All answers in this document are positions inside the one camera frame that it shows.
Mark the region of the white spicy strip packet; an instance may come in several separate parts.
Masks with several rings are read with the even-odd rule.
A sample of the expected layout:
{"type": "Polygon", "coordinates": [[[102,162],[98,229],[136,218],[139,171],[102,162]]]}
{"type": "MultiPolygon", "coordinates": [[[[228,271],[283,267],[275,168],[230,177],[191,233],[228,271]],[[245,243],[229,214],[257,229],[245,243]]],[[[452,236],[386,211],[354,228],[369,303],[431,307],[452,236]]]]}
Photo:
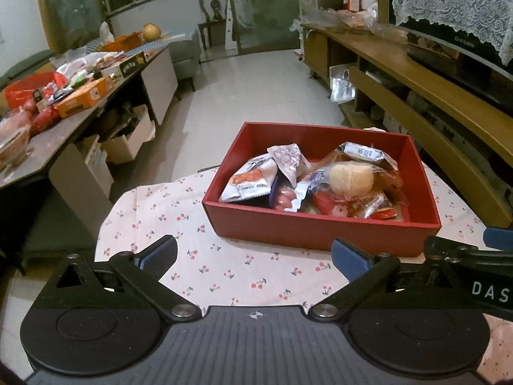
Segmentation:
{"type": "Polygon", "coordinates": [[[218,201],[243,202],[269,195],[277,171],[276,162],[270,153],[251,158],[231,176],[218,201]]]}

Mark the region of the blue orange chicken leg packet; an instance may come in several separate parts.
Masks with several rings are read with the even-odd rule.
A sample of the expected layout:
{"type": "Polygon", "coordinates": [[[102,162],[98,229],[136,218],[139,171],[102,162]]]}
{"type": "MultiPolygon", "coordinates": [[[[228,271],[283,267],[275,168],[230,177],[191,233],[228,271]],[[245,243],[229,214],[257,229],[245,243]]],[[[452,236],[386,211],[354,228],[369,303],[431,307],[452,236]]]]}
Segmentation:
{"type": "MultiPolygon", "coordinates": [[[[352,203],[359,196],[385,192],[377,184],[374,165],[346,162],[331,163],[311,172],[303,181],[309,182],[307,199],[316,212],[331,217],[352,217],[352,203]]],[[[390,207],[387,202],[382,207],[390,207]]]]}

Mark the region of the small orange pastry packet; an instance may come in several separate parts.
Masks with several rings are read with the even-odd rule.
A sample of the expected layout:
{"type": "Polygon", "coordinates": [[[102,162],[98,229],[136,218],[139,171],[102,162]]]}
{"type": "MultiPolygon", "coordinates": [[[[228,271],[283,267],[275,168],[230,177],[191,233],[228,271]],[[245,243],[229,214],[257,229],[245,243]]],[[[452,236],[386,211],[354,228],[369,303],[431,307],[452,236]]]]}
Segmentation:
{"type": "Polygon", "coordinates": [[[368,196],[359,196],[352,203],[352,217],[368,219],[387,202],[383,192],[371,193],[368,196]]]}

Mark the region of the red plastic bag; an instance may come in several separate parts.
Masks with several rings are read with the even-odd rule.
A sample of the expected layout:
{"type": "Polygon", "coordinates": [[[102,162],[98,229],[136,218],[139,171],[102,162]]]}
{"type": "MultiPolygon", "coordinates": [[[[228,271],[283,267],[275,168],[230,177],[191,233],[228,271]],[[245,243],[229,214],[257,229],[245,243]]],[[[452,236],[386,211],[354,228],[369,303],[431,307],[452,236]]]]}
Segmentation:
{"type": "Polygon", "coordinates": [[[58,72],[43,72],[10,83],[5,88],[4,95],[9,108],[17,109],[32,97],[34,90],[42,89],[51,82],[55,83],[58,88],[62,88],[68,81],[68,78],[58,72]]]}

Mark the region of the silver snack packet red logo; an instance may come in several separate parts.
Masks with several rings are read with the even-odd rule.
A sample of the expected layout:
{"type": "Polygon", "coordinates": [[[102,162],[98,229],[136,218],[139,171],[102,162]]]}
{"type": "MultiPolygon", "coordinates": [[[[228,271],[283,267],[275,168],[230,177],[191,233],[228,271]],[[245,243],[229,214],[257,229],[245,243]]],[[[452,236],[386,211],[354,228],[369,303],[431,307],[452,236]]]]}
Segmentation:
{"type": "Polygon", "coordinates": [[[271,146],[267,152],[293,188],[311,170],[312,165],[296,143],[271,146]]]}

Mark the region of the cherry print tablecloth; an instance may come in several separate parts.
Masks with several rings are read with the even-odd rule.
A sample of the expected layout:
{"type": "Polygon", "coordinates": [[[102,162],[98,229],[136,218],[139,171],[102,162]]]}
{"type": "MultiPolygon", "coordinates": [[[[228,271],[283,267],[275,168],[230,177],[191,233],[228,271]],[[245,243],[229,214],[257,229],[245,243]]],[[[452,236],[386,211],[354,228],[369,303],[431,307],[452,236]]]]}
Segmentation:
{"type": "Polygon", "coordinates": [[[125,192],[100,228],[96,261],[121,251],[137,253],[173,235],[178,258],[161,282],[202,310],[286,304],[308,309],[347,284],[326,252],[216,235],[201,205],[215,174],[206,170],[125,192]]]}

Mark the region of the red cardboard box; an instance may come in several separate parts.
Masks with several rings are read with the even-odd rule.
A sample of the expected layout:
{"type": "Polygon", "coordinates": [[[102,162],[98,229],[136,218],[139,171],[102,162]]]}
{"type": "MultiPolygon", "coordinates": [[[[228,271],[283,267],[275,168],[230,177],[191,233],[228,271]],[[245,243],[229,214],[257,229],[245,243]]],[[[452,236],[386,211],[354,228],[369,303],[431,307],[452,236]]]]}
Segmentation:
{"type": "Polygon", "coordinates": [[[388,252],[416,257],[424,240],[442,227],[424,166],[409,136],[373,130],[302,124],[246,122],[231,144],[203,199],[217,235],[293,248],[328,250],[337,238],[370,254],[388,252]],[[317,197],[311,212],[222,203],[219,198],[230,176],[243,163],[275,144],[295,142],[307,159],[322,159],[341,142],[373,145],[397,160],[407,198],[397,217],[385,220],[328,216],[326,197],[317,197]]]}

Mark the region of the clear round cake packet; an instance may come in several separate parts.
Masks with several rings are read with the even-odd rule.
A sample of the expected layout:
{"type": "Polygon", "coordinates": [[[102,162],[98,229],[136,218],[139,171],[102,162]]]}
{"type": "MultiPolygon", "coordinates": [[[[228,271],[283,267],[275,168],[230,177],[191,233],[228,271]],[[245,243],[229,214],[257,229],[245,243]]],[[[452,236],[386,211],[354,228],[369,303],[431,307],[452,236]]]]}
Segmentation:
{"type": "Polygon", "coordinates": [[[402,201],[403,178],[389,154],[370,147],[336,149],[312,168],[305,178],[310,190],[325,188],[335,196],[353,199],[382,190],[402,201]]]}

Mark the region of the red yellow snack packet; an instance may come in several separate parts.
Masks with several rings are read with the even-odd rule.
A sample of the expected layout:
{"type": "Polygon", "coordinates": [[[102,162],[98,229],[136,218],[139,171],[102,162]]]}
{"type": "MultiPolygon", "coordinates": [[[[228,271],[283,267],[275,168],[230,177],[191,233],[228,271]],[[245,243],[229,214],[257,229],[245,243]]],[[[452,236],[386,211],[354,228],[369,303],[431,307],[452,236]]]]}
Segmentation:
{"type": "Polygon", "coordinates": [[[382,208],[379,208],[378,210],[374,211],[370,215],[370,219],[378,220],[378,221],[395,219],[398,216],[399,211],[400,211],[400,209],[398,207],[394,207],[394,206],[382,207],[382,208]]]}

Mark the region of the silver gift bag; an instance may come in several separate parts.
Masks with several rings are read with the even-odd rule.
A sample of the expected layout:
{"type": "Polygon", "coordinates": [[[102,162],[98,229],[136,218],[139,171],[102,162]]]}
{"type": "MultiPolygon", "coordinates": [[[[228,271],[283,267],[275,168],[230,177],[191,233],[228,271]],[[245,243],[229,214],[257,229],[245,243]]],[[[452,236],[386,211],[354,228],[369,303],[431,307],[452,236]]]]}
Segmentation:
{"type": "Polygon", "coordinates": [[[355,99],[356,88],[349,80],[349,69],[355,64],[339,64],[330,67],[331,101],[348,103],[355,99]]]}

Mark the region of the white wafer bar packet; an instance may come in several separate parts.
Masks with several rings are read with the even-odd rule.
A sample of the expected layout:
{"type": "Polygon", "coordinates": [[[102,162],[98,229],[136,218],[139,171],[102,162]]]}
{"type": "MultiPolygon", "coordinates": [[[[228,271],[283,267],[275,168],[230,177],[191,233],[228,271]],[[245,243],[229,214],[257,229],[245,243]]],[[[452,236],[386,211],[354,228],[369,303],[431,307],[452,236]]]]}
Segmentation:
{"type": "Polygon", "coordinates": [[[398,171],[397,161],[386,152],[374,147],[355,142],[343,142],[337,147],[337,152],[357,161],[364,161],[387,170],[398,171]]]}

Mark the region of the wooden chair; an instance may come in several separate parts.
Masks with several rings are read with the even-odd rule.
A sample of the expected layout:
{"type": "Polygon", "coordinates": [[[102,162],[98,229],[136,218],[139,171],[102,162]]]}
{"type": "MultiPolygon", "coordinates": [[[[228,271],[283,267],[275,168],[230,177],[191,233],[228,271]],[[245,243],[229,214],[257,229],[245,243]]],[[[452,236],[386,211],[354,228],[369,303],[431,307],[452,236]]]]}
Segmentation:
{"type": "Polygon", "coordinates": [[[198,0],[204,14],[204,22],[198,24],[199,36],[204,50],[212,45],[211,29],[214,26],[226,26],[228,3],[230,0],[198,0]]]}

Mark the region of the orange plastic basket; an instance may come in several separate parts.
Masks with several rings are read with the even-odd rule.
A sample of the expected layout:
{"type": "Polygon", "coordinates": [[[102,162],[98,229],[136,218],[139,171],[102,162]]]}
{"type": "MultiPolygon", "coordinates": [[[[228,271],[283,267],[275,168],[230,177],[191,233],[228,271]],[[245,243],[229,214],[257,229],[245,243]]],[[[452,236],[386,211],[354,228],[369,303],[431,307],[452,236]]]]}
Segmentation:
{"type": "Polygon", "coordinates": [[[104,44],[101,51],[120,52],[134,50],[143,45],[143,38],[139,32],[115,38],[112,43],[104,44]]]}

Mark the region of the blue foil snack packet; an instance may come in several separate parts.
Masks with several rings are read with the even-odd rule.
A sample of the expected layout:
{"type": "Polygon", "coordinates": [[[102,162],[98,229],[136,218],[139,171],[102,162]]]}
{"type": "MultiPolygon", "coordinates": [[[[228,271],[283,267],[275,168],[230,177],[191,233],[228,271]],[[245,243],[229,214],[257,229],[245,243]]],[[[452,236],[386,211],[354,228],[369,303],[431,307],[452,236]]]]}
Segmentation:
{"type": "Polygon", "coordinates": [[[271,185],[271,190],[268,198],[268,204],[271,209],[273,209],[276,206],[276,198],[278,196],[278,189],[280,188],[280,183],[281,177],[277,175],[271,185]]]}

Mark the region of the vacuum packed sausages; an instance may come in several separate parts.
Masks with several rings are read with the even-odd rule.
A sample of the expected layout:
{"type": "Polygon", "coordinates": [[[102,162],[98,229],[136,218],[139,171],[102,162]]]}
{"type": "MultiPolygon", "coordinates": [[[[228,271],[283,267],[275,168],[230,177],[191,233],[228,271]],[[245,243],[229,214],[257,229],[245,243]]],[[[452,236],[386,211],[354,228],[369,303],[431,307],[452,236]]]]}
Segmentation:
{"type": "Polygon", "coordinates": [[[274,210],[285,212],[299,211],[308,191],[308,181],[300,181],[294,188],[290,186],[288,181],[281,182],[274,210]]]}

